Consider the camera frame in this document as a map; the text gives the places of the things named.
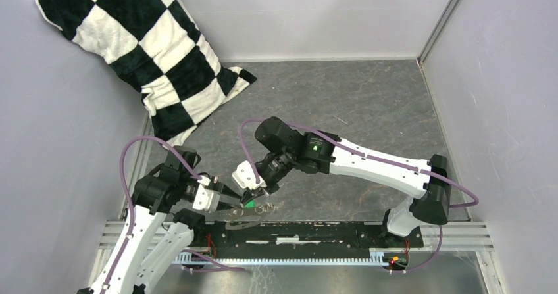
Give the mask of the metal key organizer plate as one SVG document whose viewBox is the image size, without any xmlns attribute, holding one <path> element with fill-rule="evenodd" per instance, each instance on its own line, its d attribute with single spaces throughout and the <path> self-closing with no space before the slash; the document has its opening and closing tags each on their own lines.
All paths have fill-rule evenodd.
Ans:
<svg viewBox="0 0 558 294">
<path fill-rule="evenodd" d="M 260 225 L 263 220 L 277 209 L 272 203 L 265 203 L 251 208 L 233 208 L 228 210 L 224 217 L 226 230 L 243 230 Z M 257 216 L 254 222 L 241 222 L 241 219 Z"/>
</svg>

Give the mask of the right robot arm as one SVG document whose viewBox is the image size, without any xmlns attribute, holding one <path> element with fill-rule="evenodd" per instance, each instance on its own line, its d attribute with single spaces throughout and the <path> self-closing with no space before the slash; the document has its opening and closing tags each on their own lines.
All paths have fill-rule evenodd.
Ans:
<svg viewBox="0 0 558 294">
<path fill-rule="evenodd" d="M 255 139 L 268 153 L 259 162 L 247 157 L 233 172 L 236 185 L 244 190 L 241 203 L 277 192 L 278 182 L 298 170 L 351 176 L 404 193 L 404 201 L 386 212 L 380 228 L 380 239 L 389 247 L 398 246 L 417 226 L 449 222 L 451 186 L 445 156 L 398 157 L 312 128 L 301 133 L 301 126 L 275 116 L 258 122 Z"/>
</svg>

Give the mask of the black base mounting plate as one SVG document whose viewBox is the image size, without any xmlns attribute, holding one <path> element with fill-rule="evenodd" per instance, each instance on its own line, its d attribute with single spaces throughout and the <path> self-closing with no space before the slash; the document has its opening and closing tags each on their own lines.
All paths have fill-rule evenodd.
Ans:
<svg viewBox="0 0 558 294">
<path fill-rule="evenodd" d="M 224 222 L 195 232 L 193 249 L 218 259 L 360 259 L 369 251 L 424 247 L 420 228 L 408 237 L 387 234 L 374 222 L 263 222 L 228 230 Z"/>
</svg>

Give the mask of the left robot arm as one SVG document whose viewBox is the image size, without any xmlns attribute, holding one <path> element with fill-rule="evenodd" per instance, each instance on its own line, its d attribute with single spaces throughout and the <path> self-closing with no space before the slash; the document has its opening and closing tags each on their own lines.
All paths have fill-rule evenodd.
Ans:
<svg viewBox="0 0 558 294">
<path fill-rule="evenodd" d="M 163 163 L 136 182 L 111 256 L 80 293 L 152 293 L 185 248 L 206 240 L 204 212 L 240 205 L 241 196 L 216 176 L 193 175 L 200 160 L 193 149 L 175 146 Z"/>
</svg>

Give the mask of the key with green tag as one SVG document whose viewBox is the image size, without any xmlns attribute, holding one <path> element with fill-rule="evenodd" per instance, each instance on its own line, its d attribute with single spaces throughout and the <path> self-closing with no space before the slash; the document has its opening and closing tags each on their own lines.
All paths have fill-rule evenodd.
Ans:
<svg viewBox="0 0 558 294">
<path fill-rule="evenodd" d="M 248 203 L 246 203 L 244 205 L 245 208 L 255 208 L 256 207 L 256 202 L 255 201 L 250 201 Z"/>
</svg>

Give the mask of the aluminium frame rail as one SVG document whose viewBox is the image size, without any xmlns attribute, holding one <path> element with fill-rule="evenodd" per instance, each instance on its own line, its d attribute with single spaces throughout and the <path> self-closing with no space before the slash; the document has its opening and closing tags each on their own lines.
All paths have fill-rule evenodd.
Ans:
<svg viewBox="0 0 558 294">
<path fill-rule="evenodd" d="M 113 249 L 124 227 L 123 222 L 108 221 L 101 236 L 99 249 Z M 439 229 L 433 225 L 420 227 L 424 246 L 419 251 L 435 250 Z M 493 251 L 494 246 L 486 225 L 482 222 L 449 222 L 442 227 L 441 251 Z"/>
</svg>

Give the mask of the black and white checkered pillow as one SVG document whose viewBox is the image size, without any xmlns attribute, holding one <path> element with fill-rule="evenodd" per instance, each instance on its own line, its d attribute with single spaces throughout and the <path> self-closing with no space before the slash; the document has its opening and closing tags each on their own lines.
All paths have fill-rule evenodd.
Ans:
<svg viewBox="0 0 558 294">
<path fill-rule="evenodd" d="M 223 66 L 182 0 L 36 0 L 44 19 L 140 93 L 156 137 L 181 145 L 255 83 Z"/>
</svg>

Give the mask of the aluminium corner profile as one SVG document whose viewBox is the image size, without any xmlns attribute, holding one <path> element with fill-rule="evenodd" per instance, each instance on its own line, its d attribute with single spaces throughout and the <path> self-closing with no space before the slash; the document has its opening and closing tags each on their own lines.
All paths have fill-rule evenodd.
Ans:
<svg viewBox="0 0 558 294">
<path fill-rule="evenodd" d="M 426 60 L 430 56 L 434 46 L 438 42 L 440 36 L 445 30 L 447 24 L 449 23 L 451 17 L 453 16 L 460 2 L 461 0 L 449 0 L 447 2 L 431 34 L 426 40 L 424 47 L 422 48 L 420 54 L 417 57 L 417 64 L 419 65 L 420 68 L 423 68 Z"/>
</svg>

